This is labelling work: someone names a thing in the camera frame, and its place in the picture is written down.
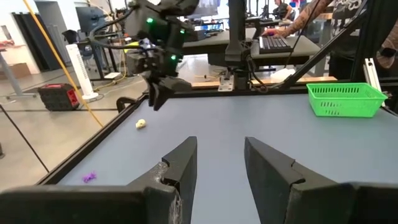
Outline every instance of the purple object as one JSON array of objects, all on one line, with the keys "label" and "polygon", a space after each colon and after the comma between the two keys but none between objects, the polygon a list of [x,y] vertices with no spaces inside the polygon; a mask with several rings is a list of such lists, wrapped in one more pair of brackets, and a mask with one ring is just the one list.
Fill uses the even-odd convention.
[{"label": "purple object", "polygon": [[83,177],[83,181],[84,181],[84,183],[87,184],[88,182],[90,182],[96,178],[97,178],[97,175],[95,174],[95,172],[91,172],[90,174]]}]

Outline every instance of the gray table surface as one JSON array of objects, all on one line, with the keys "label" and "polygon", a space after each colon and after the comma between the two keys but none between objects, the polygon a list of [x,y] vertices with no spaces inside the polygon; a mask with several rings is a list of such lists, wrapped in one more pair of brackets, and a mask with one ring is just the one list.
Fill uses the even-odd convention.
[{"label": "gray table surface", "polygon": [[[247,28],[246,29],[246,41],[250,42],[253,37],[256,29],[255,28]],[[206,38],[204,40],[194,41],[194,42],[186,42],[183,47],[203,47],[209,45],[219,45],[219,44],[229,44],[229,31],[226,30],[224,32],[219,33],[217,36]]]},{"label": "gray table surface", "polygon": [[[298,37],[287,37],[287,43],[293,47],[294,43],[297,41]],[[314,44],[308,38],[301,36],[298,40],[296,48],[293,51],[293,57],[301,57],[301,56],[312,56],[315,55],[320,50],[317,44]],[[259,54],[259,44],[253,44],[252,46],[252,58],[282,58],[288,57],[290,53],[274,53],[274,54]]]},{"label": "gray table surface", "polygon": [[[136,130],[138,119],[147,127]],[[398,183],[398,118],[318,118],[307,95],[171,99],[154,112],[144,102],[63,180],[126,185],[188,136],[198,137],[192,223],[259,223],[244,165],[252,136],[337,182]]]}]

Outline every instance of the small yellow object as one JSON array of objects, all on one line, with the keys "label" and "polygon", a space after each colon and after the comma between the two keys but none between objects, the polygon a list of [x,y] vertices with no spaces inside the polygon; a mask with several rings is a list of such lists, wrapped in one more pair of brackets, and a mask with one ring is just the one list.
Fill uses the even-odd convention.
[{"label": "small yellow object", "polygon": [[[136,41],[136,42],[127,44],[126,46],[139,46],[139,42]],[[124,51],[124,53],[127,53],[129,50],[131,50],[131,49],[124,49],[123,51]]]},{"label": "small yellow object", "polygon": [[138,122],[136,123],[136,128],[141,129],[144,128],[147,125],[144,119],[139,119]]}]

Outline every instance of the green plastic basket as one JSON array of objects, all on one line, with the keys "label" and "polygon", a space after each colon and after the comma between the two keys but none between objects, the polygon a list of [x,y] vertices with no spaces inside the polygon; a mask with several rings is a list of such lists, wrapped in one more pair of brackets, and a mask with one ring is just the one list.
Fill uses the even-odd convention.
[{"label": "green plastic basket", "polygon": [[367,83],[307,84],[317,116],[372,118],[387,96]]}]

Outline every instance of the keyboard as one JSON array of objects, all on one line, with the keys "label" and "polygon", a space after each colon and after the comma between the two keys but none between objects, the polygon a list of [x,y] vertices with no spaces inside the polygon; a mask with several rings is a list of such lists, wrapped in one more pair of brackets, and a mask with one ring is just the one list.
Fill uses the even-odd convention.
[{"label": "keyboard", "polygon": [[293,48],[283,37],[260,37],[260,54],[292,52]]}]

